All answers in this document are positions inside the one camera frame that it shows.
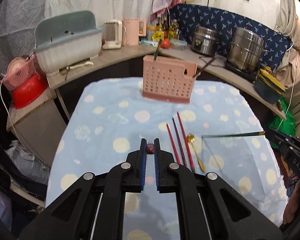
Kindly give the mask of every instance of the pink basket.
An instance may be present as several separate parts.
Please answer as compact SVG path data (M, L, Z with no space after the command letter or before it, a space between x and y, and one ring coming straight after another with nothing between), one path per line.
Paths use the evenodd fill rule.
M143 58L142 96L175 103L190 103L197 63L176 58Z
M10 75L7 74L7 76L2 79L2 83L9 91L13 91L19 88L30 77L32 77L34 71L39 69L40 67L37 57L33 55L30 60L28 60L21 68Z

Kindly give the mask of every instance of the red chopstick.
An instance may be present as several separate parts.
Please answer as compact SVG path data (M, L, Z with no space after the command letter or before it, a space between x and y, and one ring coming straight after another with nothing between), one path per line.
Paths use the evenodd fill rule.
M177 152L176 146L175 146L175 144L174 144L174 141L173 141L173 138L172 138L172 134L171 134L171 131L170 131L170 128L169 128L169 125L168 125L168 124L167 124L167 128L168 128L169 137L170 137L170 140L171 140L172 148L173 148L174 155L175 155L175 157L176 157L177 163L178 163L178 164L181 164L181 163L180 163L179 156L178 156L178 152Z
M188 158L189 158L189 162L190 162L190 168L191 168L191 171L193 173L195 173L194 164L193 164L193 160L192 160L192 156L191 156L191 151L190 151L190 148L189 148L187 136L186 136L186 133L185 133L185 129L183 128L179 112L177 112L177 115L178 115L178 119L179 119L179 122L180 122L182 135L183 135L183 138L185 140L185 144L186 144L186 148L187 148Z
M183 163L184 166L187 166L187 161L186 161L185 153L183 152L183 148L182 148L180 136L179 136L178 129L177 129L177 126L176 126L176 122L174 121L173 117L172 117L172 121L173 121L174 129L176 130L176 134L177 134L178 145L179 145L179 149L180 149L181 157L182 157L182 163Z

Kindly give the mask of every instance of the white appliance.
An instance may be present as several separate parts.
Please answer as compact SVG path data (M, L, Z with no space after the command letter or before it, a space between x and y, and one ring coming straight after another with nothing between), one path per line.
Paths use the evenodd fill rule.
M103 49L120 49L122 44L122 21L105 22L105 44Z

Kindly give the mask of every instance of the gold spoon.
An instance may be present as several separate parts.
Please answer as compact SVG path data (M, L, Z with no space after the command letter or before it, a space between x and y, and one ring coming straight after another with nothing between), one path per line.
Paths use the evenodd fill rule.
M203 172L206 172L206 167L204 166L202 160L200 159L200 157L199 157L199 155L198 155L198 153L197 153L197 151L196 151L196 149L194 148L194 145L193 145L193 142L194 142L194 135L191 134L191 133L189 133L189 134L187 135L187 140L188 140L189 143L191 143L191 146L192 146L192 149L193 149L193 151L194 151L194 154L195 154L195 156L197 157L197 160L198 160L200 169L201 169Z

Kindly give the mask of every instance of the green plastic bag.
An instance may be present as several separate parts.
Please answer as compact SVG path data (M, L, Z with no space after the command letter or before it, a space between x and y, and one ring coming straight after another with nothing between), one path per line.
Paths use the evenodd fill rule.
M279 99L281 105L282 105L282 108L283 108L283 111L286 113L287 112L287 105L286 103L283 101L283 98L280 98ZM273 122L269 125L269 127L274 127L274 128L279 128L279 131L287 134L287 135L291 135L291 136L296 136L296 123L294 121L294 118L291 114L290 111L288 111L286 113L286 118L287 120L283 120L282 124L280 125L281 121L282 121L282 118L279 117L279 116L276 116L273 120ZM273 144L272 142L270 142L270 145L272 148L274 149L277 149L278 147Z

